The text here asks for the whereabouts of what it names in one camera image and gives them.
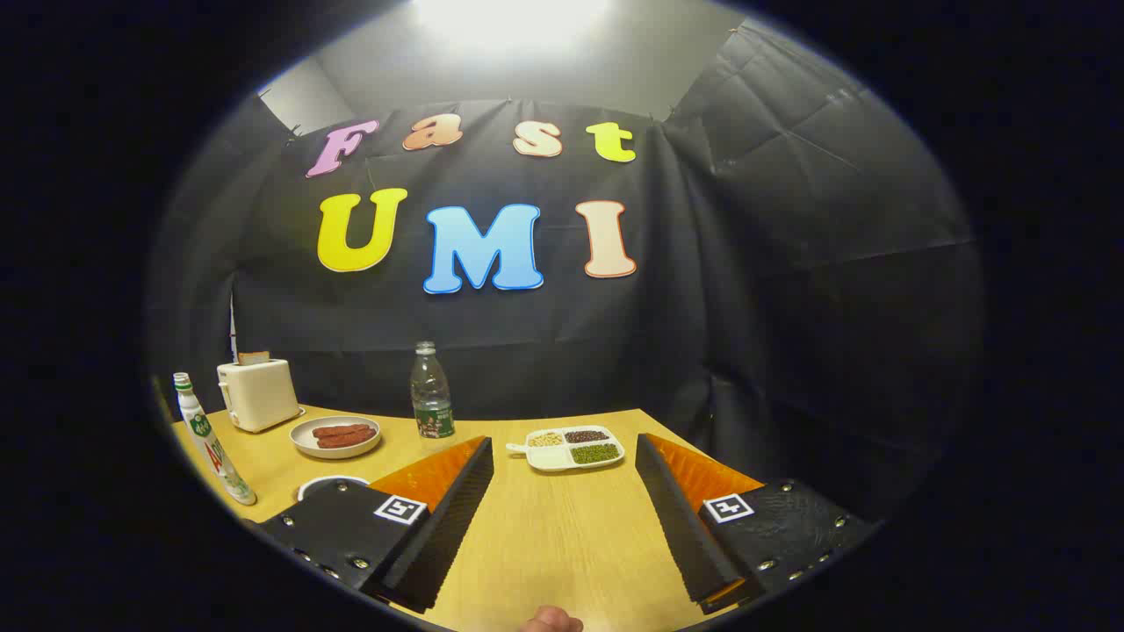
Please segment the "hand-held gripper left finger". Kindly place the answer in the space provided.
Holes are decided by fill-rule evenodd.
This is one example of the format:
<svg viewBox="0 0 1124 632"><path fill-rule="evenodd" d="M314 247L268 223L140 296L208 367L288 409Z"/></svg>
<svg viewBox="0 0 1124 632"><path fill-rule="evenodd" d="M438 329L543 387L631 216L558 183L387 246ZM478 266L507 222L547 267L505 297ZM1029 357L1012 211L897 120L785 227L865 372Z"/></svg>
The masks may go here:
<svg viewBox="0 0 1124 632"><path fill-rule="evenodd" d="M374 484L334 477L250 529L371 599L432 608L495 475L478 436Z"/></svg>

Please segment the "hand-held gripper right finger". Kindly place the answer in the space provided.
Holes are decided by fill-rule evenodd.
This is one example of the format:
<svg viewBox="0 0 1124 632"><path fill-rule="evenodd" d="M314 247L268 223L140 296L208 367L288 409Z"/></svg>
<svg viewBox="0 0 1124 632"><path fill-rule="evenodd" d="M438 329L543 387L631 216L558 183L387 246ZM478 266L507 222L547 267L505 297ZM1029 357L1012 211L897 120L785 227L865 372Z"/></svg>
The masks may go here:
<svg viewBox="0 0 1124 632"><path fill-rule="evenodd" d="M705 614L812 579L880 527L795 478L759 481L655 434L635 464L689 598Z"/></svg>

